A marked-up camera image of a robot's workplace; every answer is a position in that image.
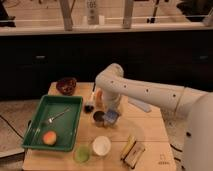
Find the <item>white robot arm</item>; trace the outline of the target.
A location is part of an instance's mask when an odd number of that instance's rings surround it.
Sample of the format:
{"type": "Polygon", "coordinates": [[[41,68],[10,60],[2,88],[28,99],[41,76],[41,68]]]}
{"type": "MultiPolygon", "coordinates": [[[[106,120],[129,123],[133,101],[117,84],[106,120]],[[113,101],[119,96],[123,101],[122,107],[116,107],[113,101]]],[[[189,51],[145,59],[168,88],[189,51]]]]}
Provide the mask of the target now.
{"type": "Polygon", "coordinates": [[[112,63],[95,78],[106,106],[118,106],[125,95],[187,117],[181,166],[184,171],[213,171],[213,92],[126,79],[112,63]]]}

